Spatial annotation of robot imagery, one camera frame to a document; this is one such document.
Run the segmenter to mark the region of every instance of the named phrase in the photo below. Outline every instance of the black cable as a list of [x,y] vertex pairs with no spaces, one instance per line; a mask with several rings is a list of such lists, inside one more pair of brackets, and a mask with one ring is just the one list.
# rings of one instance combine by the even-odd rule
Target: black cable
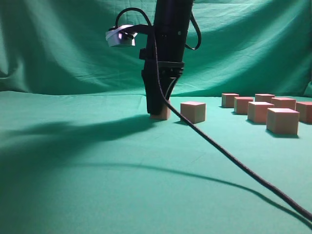
[[115,22],[115,27],[116,27],[116,28],[118,28],[118,21],[119,21],[119,18],[122,16],[123,13],[125,13],[125,12],[127,12],[127,11],[138,11],[138,12],[140,12],[140,13],[144,16],[144,18],[145,18],[147,24],[148,24],[149,26],[152,26],[152,23],[151,23],[150,19],[148,18],[148,16],[145,14],[144,11],[142,11],[140,8],[129,7],[129,8],[123,9],[123,10],[117,15],[117,17],[116,17],[116,22]]
[[176,80],[177,80],[178,78],[174,78],[173,79],[173,81],[171,81],[171,83],[169,84],[169,86],[168,86],[168,89],[167,89],[167,92],[166,92],[166,94],[165,94],[165,97],[167,98],[167,95],[168,95],[168,92],[170,91],[170,89],[171,89],[171,86],[173,86],[175,83],[176,83]]
[[[139,11],[146,19],[147,23],[149,25],[152,25],[150,20],[148,19],[147,15],[144,13],[144,11]],[[216,149],[218,149],[224,156],[226,156],[231,162],[233,162],[237,167],[239,167],[241,170],[243,170],[245,173],[247,173],[250,177],[252,177],[254,180],[256,180],[258,183],[260,183],[262,186],[269,189],[271,192],[273,192],[275,195],[280,197],[282,200],[284,200],[287,204],[289,204],[294,210],[296,210],[299,214],[301,214],[303,217],[308,219],[310,222],[312,222],[312,214],[305,210],[303,207],[301,207],[299,204],[297,204],[294,200],[292,200],[289,196],[287,196],[285,193],[283,193],[281,190],[279,190],[277,187],[273,186],[271,183],[267,182],[265,179],[261,178],[259,175],[257,175],[255,172],[253,172],[251,169],[249,169],[247,166],[245,166],[242,162],[240,162],[237,158],[235,158],[232,154],[230,154],[228,151],[226,151],[222,146],[220,146],[218,143],[216,143],[213,139],[211,139],[208,135],[203,133],[199,128],[197,128],[194,124],[192,124],[185,116],[183,116],[179,111],[177,111],[166,99],[164,96],[164,93],[161,89],[160,79],[159,79],[159,68],[158,68],[158,55],[157,55],[157,43],[156,43],[156,36],[154,32],[152,32],[152,36],[154,38],[154,53],[155,53],[155,59],[156,59],[156,73],[157,73],[157,84],[159,91],[161,93],[161,98],[164,102],[164,104],[172,111],[174,112],[180,119],[182,119],[187,125],[189,125],[195,132],[197,132],[200,136],[202,136],[206,141],[208,141],[210,144],[212,144]]]
[[195,48],[192,48],[188,44],[185,44],[185,47],[190,49],[190,50],[197,50],[201,44],[201,31],[200,31],[199,26],[198,26],[198,24],[194,18],[193,13],[191,14],[191,22],[192,22],[192,25],[194,26],[194,28],[196,30],[196,33],[197,33],[197,45]]

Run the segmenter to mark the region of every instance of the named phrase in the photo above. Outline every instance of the green table surface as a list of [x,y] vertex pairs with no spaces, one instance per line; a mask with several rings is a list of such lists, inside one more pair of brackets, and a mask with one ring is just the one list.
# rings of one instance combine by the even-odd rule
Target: green table surface
[[[297,100],[312,98],[295,97]],[[312,211],[312,125],[270,134],[219,97],[197,126]],[[307,234],[312,224],[145,96],[0,92],[1,234]]]

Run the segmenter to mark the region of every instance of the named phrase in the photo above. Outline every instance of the green fabric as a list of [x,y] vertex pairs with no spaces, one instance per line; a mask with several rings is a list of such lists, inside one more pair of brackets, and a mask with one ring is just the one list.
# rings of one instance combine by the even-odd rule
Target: green fabric
[[[105,32],[126,7],[153,20],[156,0],[1,0],[0,90],[144,94],[137,47],[109,48]],[[174,96],[302,96],[311,80],[310,0],[196,0],[202,46],[186,50]],[[126,13],[120,23],[145,23]],[[196,44],[190,26],[188,43]]]
[[309,85],[307,86],[304,95],[307,97],[312,97],[312,82],[310,82]]
[[[219,97],[197,126],[312,211],[312,125],[271,135]],[[312,100],[298,97],[297,100]],[[0,92],[1,234],[310,234],[312,224],[144,96]]]

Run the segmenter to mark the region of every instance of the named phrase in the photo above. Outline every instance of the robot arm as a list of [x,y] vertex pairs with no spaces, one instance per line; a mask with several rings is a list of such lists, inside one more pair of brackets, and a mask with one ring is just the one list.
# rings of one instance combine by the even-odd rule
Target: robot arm
[[[151,115],[160,114],[163,101],[158,88],[155,63],[158,62],[160,86],[165,98],[169,100],[171,92],[183,73],[183,55],[185,47],[197,49],[200,46],[200,30],[192,14],[194,0],[157,0],[154,24],[152,25],[145,13],[138,8],[127,8],[117,16],[115,26],[106,33],[110,46],[134,46],[138,33],[147,35],[146,48],[140,50],[139,58],[145,60],[141,76],[145,85],[147,112]],[[126,11],[136,10],[146,18],[148,25],[123,25],[118,27],[118,19]],[[186,44],[189,22],[195,26],[198,44],[191,48]],[[157,43],[157,61],[155,55]]]

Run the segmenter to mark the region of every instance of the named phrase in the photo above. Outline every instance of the wooden block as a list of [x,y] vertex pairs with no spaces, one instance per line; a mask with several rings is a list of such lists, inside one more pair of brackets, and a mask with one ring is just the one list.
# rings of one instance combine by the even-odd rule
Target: wooden block
[[222,107],[234,108],[234,97],[239,97],[239,94],[222,94]]
[[234,112],[240,115],[248,114],[248,102],[254,101],[253,97],[234,97]]
[[159,115],[150,115],[152,119],[159,119],[159,120],[168,120],[171,115],[171,110],[164,104]]
[[206,104],[203,102],[182,102],[180,105],[180,112],[191,123],[199,123],[206,120]]
[[273,108],[274,104],[265,101],[251,101],[248,103],[248,120],[255,123],[266,123],[268,108]]
[[254,101],[265,101],[265,102],[271,102],[271,99],[274,98],[275,95],[273,94],[256,94]]
[[273,97],[271,103],[274,104],[274,108],[289,108],[296,109],[296,99],[288,97]]
[[276,134],[298,134],[299,112],[290,108],[269,108],[267,129]]
[[312,101],[297,102],[296,111],[300,113],[301,122],[312,123]]

